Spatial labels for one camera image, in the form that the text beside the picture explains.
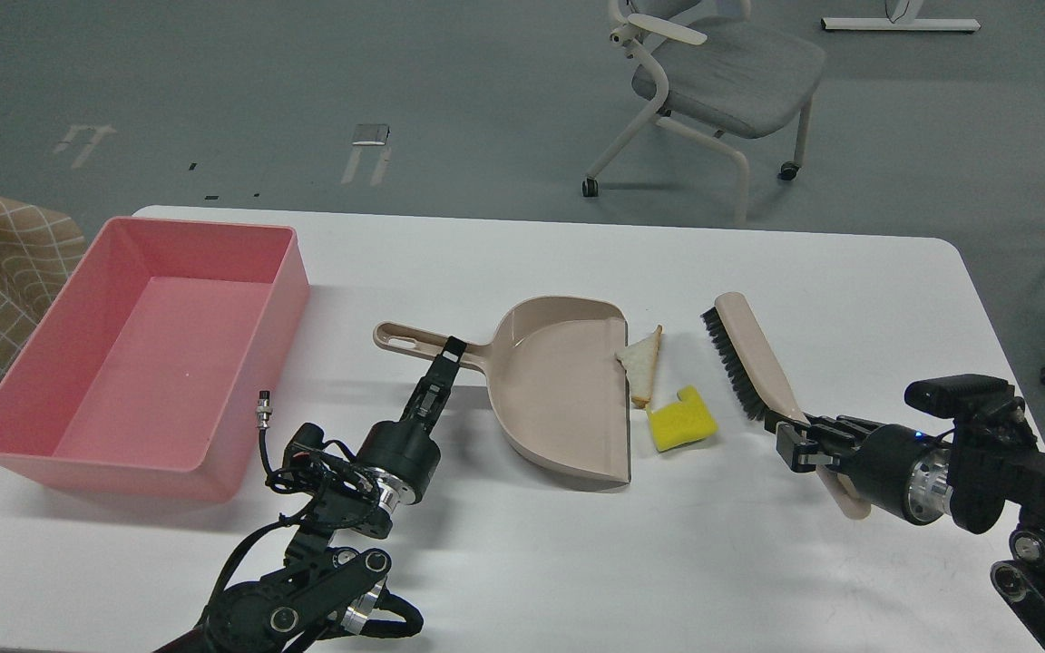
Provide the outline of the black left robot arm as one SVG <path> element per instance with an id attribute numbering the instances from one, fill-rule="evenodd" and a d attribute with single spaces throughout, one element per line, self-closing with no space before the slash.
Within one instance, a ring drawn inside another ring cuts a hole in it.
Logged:
<path id="1" fill-rule="evenodd" d="M 166 652 L 306 652 L 316 642 L 405 639 L 422 612 L 388 588 L 393 559 L 382 549 L 333 545 L 340 531 L 384 539 L 401 505 L 423 500 L 440 462 L 433 441 L 467 343 L 445 339 L 401 417 L 375 424 L 359 451 L 311 423 L 287 443 L 266 484 L 308 503 L 279 515 L 230 554 L 198 623 Z"/>

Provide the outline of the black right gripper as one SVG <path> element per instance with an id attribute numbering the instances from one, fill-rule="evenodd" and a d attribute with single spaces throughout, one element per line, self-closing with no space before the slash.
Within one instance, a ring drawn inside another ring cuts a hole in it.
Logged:
<path id="1" fill-rule="evenodd" d="M 850 414 L 805 414 L 802 422 L 766 412 L 764 425 L 793 472 L 839 464 L 862 499 L 911 524 L 932 524 L 951 512 L 950 447 L 930 435 Z M 853 454 L 850 445 L 859 445 Z"/>

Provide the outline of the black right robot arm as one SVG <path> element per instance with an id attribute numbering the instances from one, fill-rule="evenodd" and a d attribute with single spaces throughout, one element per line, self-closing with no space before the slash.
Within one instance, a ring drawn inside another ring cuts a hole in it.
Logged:
<path id="1" fill-rule="evenodd" d="M 949 517 L 971 533 L 1019 507 L 1011 559 L 990 579 L 1013 615 L 1045 650 L 1045 452 L 1012 384 L 986 375 L 934 377 L 908 384 L 905 404 L 950 419 L 931 435 L 899 424 L 809 416 L 792 397 L 764 398 L 754 417 L 776 436 L 793 472 L 826 470 L 847 482 L 846 496 L 911 524 Z"/>

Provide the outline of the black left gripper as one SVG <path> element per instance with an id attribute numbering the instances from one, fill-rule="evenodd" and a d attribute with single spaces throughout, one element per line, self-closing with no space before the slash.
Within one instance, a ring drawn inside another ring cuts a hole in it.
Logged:
<path id="1" fill-rule="evenodd" d="M 448 337 L 427 372 L 415 384 L 401 421 L 382 421 L 373 425 L 357 451 L 357 462 L 399 479 L 411 489 L 414 499 L 423 500 L 435 468 L 441 459 L 435 429 L 459 375 L 460 363 L 468 344 Z"/>

